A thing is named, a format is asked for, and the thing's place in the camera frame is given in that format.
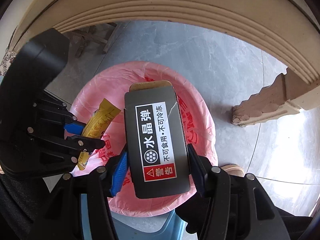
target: blue plastic object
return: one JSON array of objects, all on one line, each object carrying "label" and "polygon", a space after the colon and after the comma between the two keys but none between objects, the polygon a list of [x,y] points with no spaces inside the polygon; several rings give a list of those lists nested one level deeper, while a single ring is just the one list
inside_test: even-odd
[{"label": "blue plastic object", "polygon": [[116,196],[116,194],[121,190],[127,171],[128,171],[128,154],[127,152],[124,152],[121,155],[118,166],[116,167],[112,175],[112,185],[110,189],[110,193],[112,194],[112,196]]},{"label": "blue plastic object", "polygon": [[[81,219],[84,240],[92,240],[86,194],[81,194]],[[114,218],[113,224],[115,225],[119,240],[181,240],[185,227],[185,221],[178,217],[174,210],[170,212],[162,228],[154,233],[141,232]]]},{"label": "blue plastic object", "polygon": [[70,123],[70,124],[65,124],[64,129],[66,129],[67,132],[69,132],[69,133],[81,135],[82,130],[84,129],[84,126],[76,124],[76,123]]}]

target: white wall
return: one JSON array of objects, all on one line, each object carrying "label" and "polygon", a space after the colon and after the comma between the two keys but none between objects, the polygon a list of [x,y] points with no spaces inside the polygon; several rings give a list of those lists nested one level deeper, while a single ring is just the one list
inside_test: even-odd
[{"label": "white wall", "polygon": [[13,0],[0,20],[0,62],[10,38],[32,0]]}]

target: patterned fabric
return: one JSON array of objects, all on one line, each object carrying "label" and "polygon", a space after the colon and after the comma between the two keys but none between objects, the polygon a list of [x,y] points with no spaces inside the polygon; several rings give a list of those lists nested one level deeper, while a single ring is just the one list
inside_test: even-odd
[{"label": "patterned fabric", "polygon": [[17,54],[10,52],[7,49],[7,51],[4,55],[4,58],[2,59],[1,64],[0,64],[0,76],[4,76],[7,73],[8,68],[10,67],[11,63],[15,59],[16,55]]}]

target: black pants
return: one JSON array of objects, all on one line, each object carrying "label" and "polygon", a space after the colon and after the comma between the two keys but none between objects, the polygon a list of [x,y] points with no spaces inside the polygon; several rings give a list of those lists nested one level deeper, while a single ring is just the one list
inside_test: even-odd
[{"label": "black pants", "polygon": [[[49,190],[43,179],[17,181],[0,174],[0,239],[26,240],[32,223],[48,196]],[[208,204],[208,199],[201,198],[196,193],[176,208],[176,213],[188,223],[187,232],[200,232]],[[291,240],[297,240],[312,220],[311,217],[293,216],[282,209],[279,212]]]}]

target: blue plastic stool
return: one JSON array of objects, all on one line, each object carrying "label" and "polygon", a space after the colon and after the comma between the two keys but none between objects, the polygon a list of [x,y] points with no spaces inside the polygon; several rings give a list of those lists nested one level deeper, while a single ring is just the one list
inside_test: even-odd
[{"label": "blue plastic stool", "polygon": [[[81,194],[81,218],[84,240],[92,240],[86,194]],[[119,240],[181,240],[185,227],[185,221],[178,217],[174,210],[170,212],[162,228],[154,233],[141,232],[116,219],[113,219],[113,224]]]}]

